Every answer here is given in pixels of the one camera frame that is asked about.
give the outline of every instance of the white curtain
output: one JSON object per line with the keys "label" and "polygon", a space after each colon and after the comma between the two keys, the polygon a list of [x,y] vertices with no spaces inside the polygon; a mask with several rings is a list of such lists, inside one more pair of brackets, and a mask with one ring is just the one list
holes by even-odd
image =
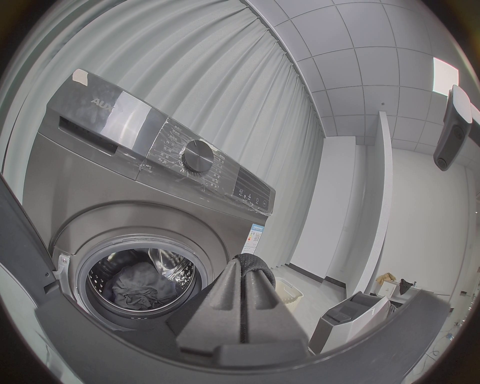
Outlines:
{"label": "white curtain", "polygon": [[[17,56],[23,72],[12,66],[0,90],[9,106],[0,114],[0,152],[9,142],[3,173],[20,199],[46,102],[83,68],[171,115],[273,186],[274,214],[257,254],[270,266],[291,257],[323,137],[292,63],[249,8],[238,0],[63,1],[43,23],[43,34],[31,35]],[[52,37],[55,25],[62,29]],[[34,56],[36,47],[42,51]]]}

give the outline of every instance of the laundry basket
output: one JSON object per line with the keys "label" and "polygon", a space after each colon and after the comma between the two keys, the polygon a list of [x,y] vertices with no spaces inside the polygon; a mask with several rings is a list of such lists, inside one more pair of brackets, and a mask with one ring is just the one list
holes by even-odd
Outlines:
{"label": "laundry basket", "polygon": [[280,296],[288,310],[293,312],[303,297],[303,293],[281,277],[276,277],[275,281],[275,292]]}

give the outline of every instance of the ceiling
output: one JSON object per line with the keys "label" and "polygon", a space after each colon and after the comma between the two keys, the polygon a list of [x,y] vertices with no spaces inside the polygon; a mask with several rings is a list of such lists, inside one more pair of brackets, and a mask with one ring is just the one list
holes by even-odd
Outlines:
{"label": "ceiling", "polygon": [[[392,147],[432,155],[447,97],[432,92],[433,57],[459,70],[480,108],[478,79],[456,41],[418,0],[248,0],[296,62],[327,136],[374,144],[386,111]],[[469,139],[457,163],[480,192],[480,149]]]}

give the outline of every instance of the energy label sticker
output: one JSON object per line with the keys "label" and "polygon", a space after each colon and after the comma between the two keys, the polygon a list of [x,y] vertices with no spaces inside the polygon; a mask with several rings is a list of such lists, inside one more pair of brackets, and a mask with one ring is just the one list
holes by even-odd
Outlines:
{"label": "energy label sticker", "polygon": [[241,250],[242,253],[255,253],[255,249],[257,248],[258,241],[260,240],[264,228],[264,226],[252,224],[252,229],[250,229],[245,245]]}

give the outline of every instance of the front-loading washing machine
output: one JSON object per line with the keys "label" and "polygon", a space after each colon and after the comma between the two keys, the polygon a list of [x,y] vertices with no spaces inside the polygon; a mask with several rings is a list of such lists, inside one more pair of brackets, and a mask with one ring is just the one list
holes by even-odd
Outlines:
{"label": "front-loading washing machine", "polygon": [[[154,326],[235,255],[253,253],[274,200],[274,189],[188,128],[78,69],[47,104],[23,206],[63,293],[128,330]],[[115,302],[111,280],[139,263],[175,293],[152,306]]]}

